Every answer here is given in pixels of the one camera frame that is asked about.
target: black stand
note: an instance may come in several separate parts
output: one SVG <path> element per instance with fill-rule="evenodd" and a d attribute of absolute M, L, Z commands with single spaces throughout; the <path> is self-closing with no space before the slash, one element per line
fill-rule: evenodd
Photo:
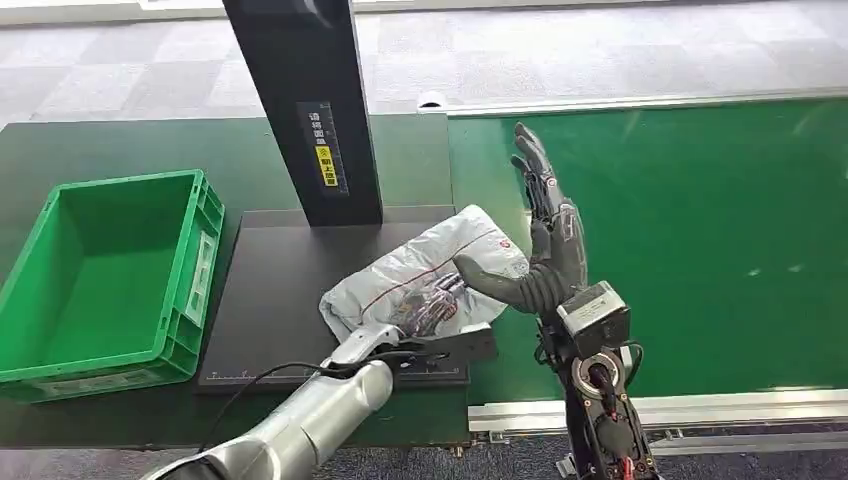
<path fill-rule="evenodd" d="M 224 0 L 312 226 L 383 221 L 350 0 Z"/>

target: metal bracket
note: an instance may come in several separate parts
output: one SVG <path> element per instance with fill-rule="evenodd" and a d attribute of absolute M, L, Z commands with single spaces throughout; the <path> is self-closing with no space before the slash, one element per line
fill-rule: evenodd
<path fill-rule="evenodd" d="M 509 438 L 504 436 L 503 432 L 489 432 L 489 443 L 509 445 Z"/>
<path fill-rule="evenodd" d="M 577 477 L 577 464 L 574 462 L 574 455 L 570 453 L 562 460 L 556 462 L 556 467 L 559 475 L 566 480 Z"/>

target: silver robotic arm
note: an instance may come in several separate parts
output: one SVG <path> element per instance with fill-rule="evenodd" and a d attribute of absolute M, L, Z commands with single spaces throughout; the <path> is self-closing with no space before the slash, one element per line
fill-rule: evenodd
<path fill-rule="evenodd" d="M 394 325 L 365 326 L 351 334 L 322 366 L 354 364 L 381 346 L 396 346 Z M 316 373 L 249 432 L 142 480 L 294 480 L 310 478 L 392 393 L 393 372 L 370 361 L 349 378 Z"/>

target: cable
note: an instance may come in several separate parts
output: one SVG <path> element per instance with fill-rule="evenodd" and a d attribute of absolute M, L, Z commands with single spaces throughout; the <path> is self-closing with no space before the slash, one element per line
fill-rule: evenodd
<path fill-rule="evenodd" d="M 630 375 L 624 380 L 624 388 L 630 386 L 630 382 L 636 378 L 636 373 L 639 372 L 639 367 L 642 366 L 642 358 L 645 357 L 645 349 L 638 342 L 628 341 L 625 342 L 625 347 L 633 347 L 634 350 L 637 350 L 637 354 L 633 357 L 633 367 L 630 369 Z"/>
<path fill-rule="evenodd" d="M 230 407 L 234 403 L 236 403 L 236 400 L 238 400 L 242 396 L 242 394 L 245 391 L 247 391 L 248 388 L 250 388 L 252 385 L 255 385 L 257 382 L 259 382 L 259 380 L 262 380 L 263 378 L 267 377 L 268 375 L 271 375 L 272 373 L 274 373 L 278 370 L 282 370 L 284 368 L 289 368 L 289 367 L 304 367 L 304 368 L 312 369 L 316 372 L 321 372 L 321 373 L 326 373 L 326 374 L 331 374 L 331 375 L 336 375 L 336 374 L 339 373 L 338 370 L 334 370 L 334 369 L 330 369 L 330 368 L 324 368 L 320 365 L 315 365 L 314 363 L 306 363 L 306 362 L 288 362 L 288 363 L 284 363 L 282 365 L 277 365 L 276 367 L 273 367 L 273 368 L 269 368 L 268 370 L 265 370 L 264 372 L 260 373 L 259 375 L 253 377 L 253 379 L 251 381 L 242 385 L 241 388 L 239 388 L 238 391 L 235 394 L 233 394 L 232 397 L 230 397 L 230 399 L 227 401 L 227 403 L 224 404 L 224 406 L 218 412 L 218 415 L 215 417 L 215 420 L 212 421 L 212 426 L 209 427 L 209 431 L 206 433 L 206 436 L 203 438 L 203 442 L 201 442 L 200 447 L 197 449 L 197 453 L 203 453 L 206 450 L 206 445 L 209 444 L 209 441 L 212 439 L 212 434 L 215 433 L 215 429 L 218 428 L 218 424 L 221 423 L 221 420 L 224 418 L 224 415 L 226 415 L 226 413 L 230 409 Z"/>
<path fill-rule="evenodd" d="M 282 365 L 277 365 L 276 367 L 269 368 L 268 370 L 265 370 L 264 372 L 260 373 L 259 375 L 253 377 L 253 379 L 251 381 L 242 385 L 241 388 L 239 388 L 238 391 L 235 394 L 233 394 L 232 397 L 230 397 L 230 399 L 227 401 L 227 403 L 224 404 L 224 406 L 218 412 L 218 415 L 215 417 L 215 420 L 212 421 L 212 426 L 209 427 L 209 431 L 206 433 L 206 436 L 204 437 L 203 442 L 200 444 L 200 447 L 197 449 L 197 453 L 203 453 L 206 450 L 206 446 L 209 445 L 209 442 L 212 439 L 212 434 L 215 433 L 215 429 L 218 428 L 218 424 L 221 423 L 221 420 L 227 414 L 227 411 L 230 409 L 230 407 L 234 403 L 236 403 L 236 400 L 241 398 L 242 394 L 244 394 L 244 392 L 246 392 L 248 388 L 255 385 L 260 380 L 267 377 L 268 375 L 271 375 L 274 372 L 277 372 L 279 370 L 282 370 L 284 368 L 289 368 L 289 367 L 304 367 L 304 368 L 314 370 L 314 371 L 316 371 L 316 372 L 318 372 L 322 375 L 327 375 L 329 377 L 338 378 L 339 375 L 345 375 L 345 374 L 348 374 L 348 373 L 356 372 L 357 370 L 359 370 L 360 368 L 364 367 L 369 362 L 372 362 L 374 360 L 387 360 L 387 359 L 391 359 L 391 358 L 404 358 L 404 359 L 408 359 L 409 361 L 412 361 L 413 359 L 418 358 L 418 357 L 429 357 L 429 356 L 433 356 L 434 358 L 444 358 L 444 355 L 439 356 L 439 355 L 432 355 L 432 354 L 422 354 L 422 353 L 413 352 L 413 351 L 395 351 L 395 352 L 383 352 L 383 353 L 377 353 L 377 354 L 374 354 L 374 355 L 370 355 L 370 356 L 365 357 L 363 360 L 356 362 L 356 363 L 336 363 L 336 364 L 332 364 L 332 367 L 329 367 L 329 368 L 325 368 L 325 367 L 322 367 L 320 365 L 316 365 L 314 363 L 306 363 L 306 362 L 288 362 L 288 363 L 284 363 Z"/>

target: red wire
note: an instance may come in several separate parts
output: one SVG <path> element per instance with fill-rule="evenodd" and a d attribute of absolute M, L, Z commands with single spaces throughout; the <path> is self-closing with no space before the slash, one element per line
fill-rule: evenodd
<path fill-rule="evenodd" d="M 621 461 L 621 469 L 624 473 L 624 480 L 633 480 L 633 460 L 627 457 Z"/>

